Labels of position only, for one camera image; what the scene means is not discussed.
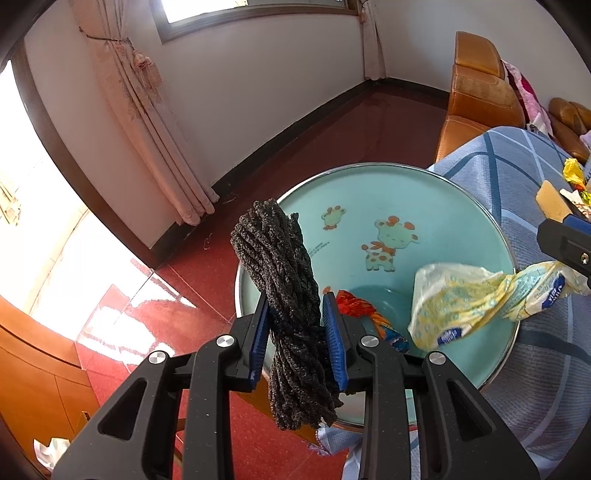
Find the plastic bag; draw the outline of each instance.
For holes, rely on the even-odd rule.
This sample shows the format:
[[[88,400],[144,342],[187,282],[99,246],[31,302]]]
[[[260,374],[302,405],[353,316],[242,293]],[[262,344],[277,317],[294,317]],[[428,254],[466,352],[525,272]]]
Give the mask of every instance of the plastic bag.
[[[465,337],[495,315],[517,321],[571,293],[591,294],[585,276],[554,261],[518,274],[462,264],[431,264],[417,271],[411,323],[414,343],[429,351]]]

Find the light blue bowl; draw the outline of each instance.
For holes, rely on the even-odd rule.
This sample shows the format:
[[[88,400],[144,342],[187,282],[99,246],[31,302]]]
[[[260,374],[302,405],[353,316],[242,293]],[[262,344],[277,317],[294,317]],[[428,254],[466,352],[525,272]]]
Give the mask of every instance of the light blue bowl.
[[[407,331],[414,275],[424,265],[455,262],[514,273],[511,249],[492,216],[454,183],[420,168],[392,163],[339,167],[312,177],[279,199],[285,213],[299,212],[304,243],[319,294],[349,290],[370,301],[397,331]],[[238,267],[236,315],[254,312],[259,292]],[[365,323],[372,331],[371,322]],[[478,388],[503,366],[518,323],[493,319],[441,351]],[[275,348],[265,356],[269,371]],[[411,353],[424,356],[413,345]],[[342,395],[338,425],[363,426],[365,394]],[[416,424],[412,392],[407,391],[410,424]]]

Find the baseboard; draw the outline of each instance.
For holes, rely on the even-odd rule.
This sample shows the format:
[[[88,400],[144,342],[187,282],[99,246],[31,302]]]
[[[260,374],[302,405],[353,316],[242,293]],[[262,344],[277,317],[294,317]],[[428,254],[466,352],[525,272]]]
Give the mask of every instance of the baseboard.
[[[407,80],[394,78],[381,79],[376,82],[365,80],[346,92],[337,95],[324,105],[320,105],[318,108],[308,113],[308,115],[302,117],[281,133],[271,138],[264,145],[257,148],[252,154],[248,155],[247,158],[219,179],[213,185],[213,189],[220,197],[229,195],[243,179],[249,177],[256,169],[261,167],[267,160],[273,155],[276,155],[276,153],[286,147],[291,141],[299,137],[304,131],[330,115],[337,108],[368,90],[373,85],[391,85],[398,87],[401,90],[417,92],[424,97],[424,99],[421,100],[429,100],[442,108],[447,106],[447,101],[449,99],[449,92],[422,85],[420,83],[409,82]],[[158,261],[163,263],[168,260],[182,241],[191,234],[194,228],[194,226],[187,224],[177,225],[175,223],[171,225],[151,248],[151,251],[154,253]]]
[[[408,80],[395,79],[391,77],[377,80],[376,83],[378,85],[391,85],[399,87],[403,90],[422,93],[432,99],[438,99],[444,102],[444,108],[447,107],[447,102],[449,100],[449,92],[431,87],[429,85],[423,85],[422,83],[409,82]]]
[[[178,246],[183,243],[183,240],[185,240],[195,228],[195,225],[189,225],[188,223],[182,225],[173,223],[168,227],[150,249],[158,260],[159,266],[171,257]]]
[[[257,148],[253,153],[248,155],[247,158],[226,173],[213,185],[213,189],[220,197],[228,195],[242,181],[242,179],[252,174],[252,172],[262,166],[263,163],[279,152],[279,150],[299,137],[312,125],[318,123],[320,120],[334,112],[337,108],[343,106],[348,101],[357,97],[360,93],[366,91],[373,84],[374,83],[371,80],[366,80],[359,85],[350,88],[346,92],[337,95],[335,98],[329,100],[324,105],[320,105],[317,109],[311,111],[308,115],[302,117],[294,124],[291,124],[283,130],[283,132],[277,134],[267,143]]]

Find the wooden cabinet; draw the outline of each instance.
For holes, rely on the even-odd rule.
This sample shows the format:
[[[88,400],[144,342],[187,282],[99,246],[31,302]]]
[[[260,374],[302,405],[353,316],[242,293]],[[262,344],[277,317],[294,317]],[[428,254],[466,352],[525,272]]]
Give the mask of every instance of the wooden cabinet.
[[[98,408],[74,342],[0,297],[0,414],[26,456],[39,466],[33,439],[72,440],[81,413]]]

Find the blue gripper pad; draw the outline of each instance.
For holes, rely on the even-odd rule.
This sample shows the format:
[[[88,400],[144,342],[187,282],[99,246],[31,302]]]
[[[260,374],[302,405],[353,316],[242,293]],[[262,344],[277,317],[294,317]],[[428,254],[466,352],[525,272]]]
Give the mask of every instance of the blue gripper pad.
[[[575,215],[568,215],[562,220],[562,223],[574,230],[578,230],[585,235],[591,236],[591,222],[577,218]]]
[[[343,340],[340,337],[339,327],[337,325],[336,315],[339,312],[334,312],[328,295],[322,297],[322,324],[326,331],[326,341],[329,346],[330,364],[333,368],[333,375],[339,385],[339,390],[345,391],[349,376],[347,375],[347,364],[345,347]]]
[[[261,320],[256,328],[256,334],[249,353],[250,382],[252,388],[255,388],[261,379],[263,362],[265,361],[265,352],[267,351],[267,339],[269,338],[269,303],[267,301],[262,305]]]

